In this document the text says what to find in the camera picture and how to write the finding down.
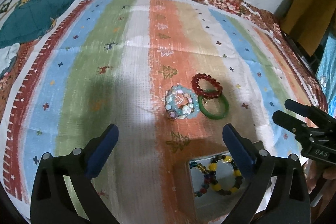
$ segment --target red stripe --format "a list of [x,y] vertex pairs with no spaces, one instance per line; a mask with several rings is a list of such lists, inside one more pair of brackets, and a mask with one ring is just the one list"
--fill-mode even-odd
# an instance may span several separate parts
[[44,47],[40,50],[38,57],[35,59],[31,69],[25,77],[25,80],[22,83],[19,92],[16,94],[16,100],[14,100],[9,121],[11,122],[8,125],[7,132],[7,141],[5,154],[4,154],[4,163],[3,168],[7,171],[3,171],[4,176],[4,185],[6,191],[16,197],[19,200],[24,199],[24,202],[28,203],[28,197],[23,196],[23,185],[24,182],[21,179],[19,161],[18,161],[18,146],[19,140],[23,136],[24,131],[21,130],[21,124],[26,116],[26,111],[28,109],[28,104],[31,98],[31,95],[35,89],[42,68],[49,58],[51,51],[54,49],[59,39],[66,33],[71,24],[79,16],[79,14],[86,8],[86,6],[91,3],[92,0],[83,0],[81,1],[76,8],[60,23],[56,28],[55,32],[50,35],[47,39]]

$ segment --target screw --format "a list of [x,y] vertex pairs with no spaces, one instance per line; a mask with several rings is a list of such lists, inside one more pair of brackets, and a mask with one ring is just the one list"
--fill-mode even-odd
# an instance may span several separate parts
[[50,157],[50,153],[44,153],[42,159],[46,160]]
[[75,148],[75,149],[72,151],[72,153],[73,153],[74,155],[79,155],[80,153],[82,153],[82,149],[81,149],[81,148]]
[[297,155],[295,155],[295,154],[291,154],[291,159],[292,159],[292,160],[298,160],[299,158],[298,158]]
[[267,156],[268,152],[265,149],[260,149],[259,154],[262,155],[262,156]]

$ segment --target light blue polka dot fabric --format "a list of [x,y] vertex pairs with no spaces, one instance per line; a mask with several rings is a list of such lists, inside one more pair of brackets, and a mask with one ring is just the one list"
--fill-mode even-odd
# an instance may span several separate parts
[[329,115],[336,116],[336,37],[329,35],[316,77],[327,97]]

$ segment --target teal pillow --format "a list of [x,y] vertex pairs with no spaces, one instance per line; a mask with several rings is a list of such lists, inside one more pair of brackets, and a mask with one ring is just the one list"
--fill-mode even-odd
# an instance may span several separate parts
[[0,48],[43,36],[74,0],[20,0],[0,30]]

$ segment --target multicolored beaded bracelet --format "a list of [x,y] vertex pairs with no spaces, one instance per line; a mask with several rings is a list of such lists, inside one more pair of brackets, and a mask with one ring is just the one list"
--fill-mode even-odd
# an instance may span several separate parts
[[[212,91],[206,91],[202,90],[199,86],[199,80],[204,79],[211,83],[217,90],[212,90]],[[206,75],[205,73],[198,73],[195,76],[193,76],[192,81],[191,81],[192,87],[197,95],[202,95],[206,99],[213,99],[213,98],[218,98],[222,92],[223,92],[223,87],[221,86],[220,82],[217,82],[215,78],[212,78],[210,75]]]
[[[182,103],[183,98],[188,100],[188,104],[179,108],[175,103],[175,99],[179,99],[180,103]],[[165,102],[165,108],[168,110],[168,118],[170,120],[184,118],[191,119],[196,117],[200,111],[197,95],[192,90],[187,89],[181,85],[175,85],[171,88],[171,90],[168,91]]]
[[212,113],[208,112],[205,109],[205,107],[202,103],[203,98],[204,98],[203,95],[199,95],[198,96],[198,102],[199,102],[199,109],[205,116],[207,116],[211,120],[220,120],[220,119],[225,118],[225,116],[229,112],[230,105],[229,105],[228,100],[226,99],[226,97],[223,94],[221,94],[218,98],[219,103],[222,105],[222,112],[220,114],[212,114]]
[[[228,191],[223,190],[222,186],[216,180],[217,162],[219,160],[230,163],[233,167],[233,174],[235,176],[235,184]],[[220,195],[231,195],[232,193],[237,192],[237,190],[240,188],[240,186],[243,183],[243,177],[231,156],[217,155],[216,157],[212,158],[210,160],[210,165],[209,165],[209,175],[211,176],[210,178],[211,188],[214,191],[218,192]]]
[[196,196],[201,197],[203,194],[206,194],[206,192],[208,191],[210,187],[210,181],[205,178],[205,175],[209,174],[209,170],[207,170],[203,164],[196,162],[196,161],[190,162],[189,167],[190,169],[193,167],[196,167],[204,174],[204,181],[202,183],[201,189],[199,189],[199,191],[194,192],[195,197]]

